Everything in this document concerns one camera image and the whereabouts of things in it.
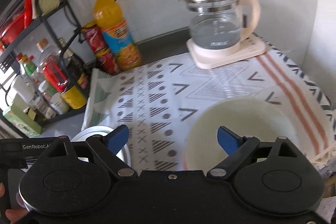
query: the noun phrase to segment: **water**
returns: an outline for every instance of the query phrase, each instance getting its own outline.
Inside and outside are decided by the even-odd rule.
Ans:
[[[238,24],[221,18],[201,20],[190,29],[193,41],[210,50],[232,47],[238,43],[241,33]]]

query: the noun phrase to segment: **glass kettle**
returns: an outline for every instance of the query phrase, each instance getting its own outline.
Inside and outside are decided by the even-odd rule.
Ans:
[[[222,50],[245,40],[260,18],[258,0],[184,0],[189,10],[197,12],[190,24],[196,45],[208,50]],[[242,27],[242,6],[252,8],[250,24]]]

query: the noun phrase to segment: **orange juice bottle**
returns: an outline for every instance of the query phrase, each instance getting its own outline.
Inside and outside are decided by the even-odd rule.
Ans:
[[[114,0],[96,0],[93,13],[120,68],[129,70],[140,66],[141,55],[128,31],[120,5]]]

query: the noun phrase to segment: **kettle base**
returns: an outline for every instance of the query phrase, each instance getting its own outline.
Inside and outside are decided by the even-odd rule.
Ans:
[[[252,34],[248,39],[239,42],[238,51],[228,56],[218,55],[217,51],[220,50],[212,50],[214,51],[212,57],[202,55],[192,39],[187,41],[187,48],[199,68],[212,69],[263,54],[266,51],[266,44],[259,37]]]

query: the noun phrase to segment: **black device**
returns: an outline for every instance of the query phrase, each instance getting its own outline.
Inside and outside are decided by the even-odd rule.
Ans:
[[[122,125],[85,142],[67,136],[0,140],[0,180],[6,184],[9,168],[35,160],[19,185],[30,212],[18,224],[326,223],[314,212],[323,180],[290,140],[265,143],[220,129],[237,150],[206,176],[200,170],[138,176],[112,147],[119,142],[120,150],[128,137]],[[0,198],[4,221],[9,207],[8,195]]]

